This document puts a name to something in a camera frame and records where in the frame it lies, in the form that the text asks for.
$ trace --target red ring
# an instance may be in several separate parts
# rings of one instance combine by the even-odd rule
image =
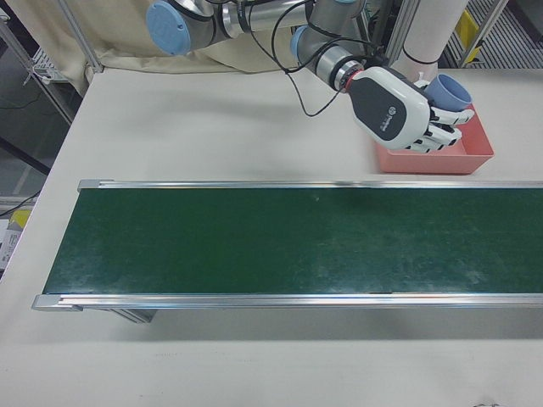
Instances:
[[[345,90],[347,92],[349,91],[350,83],[352,82],[355,75],[358,74],[359,72],[363,72],[363,71],[364,71],[364,69],[356,70],[355,72],[353,72],[353,75],[349,76],[349,79],[347,80],[347,83],[345,83]]]

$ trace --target white table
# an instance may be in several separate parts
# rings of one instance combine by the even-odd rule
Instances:
[[[543,70],[451,73],[496,154],[461,179],[540,181]],[[2,405],[540,404],[539,309],[32,311],[85,178],[458,179],[380,174],[348,98],[308,119],[280,73],[96,75],[0,281]]]

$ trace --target logo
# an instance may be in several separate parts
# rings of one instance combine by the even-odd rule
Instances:
[[[381,131],[387,131],[387,129],[389,128],[389,124],[392,121],[392,118],[395,114],[396,114],[396,108],[394,106],[390,106],[388,114],[385,116],[383,123],[381,123],[381,126],[379,127]]]

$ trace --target red tray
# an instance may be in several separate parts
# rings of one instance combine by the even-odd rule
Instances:
[[[388,150],[376,144],[379,166],[383,172],[410,174],[472,174],[494,157],[494,150],[484,132],[481,120],[475,116],[459,125],[462,139],[454,146],[431,153],[409,150]]]

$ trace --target cup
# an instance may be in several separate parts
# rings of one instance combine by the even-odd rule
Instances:
[[[438,74],[424,92],[434,100],[436,108],[451,112],[461,112],[472,102],[464,86],[445,74]]]

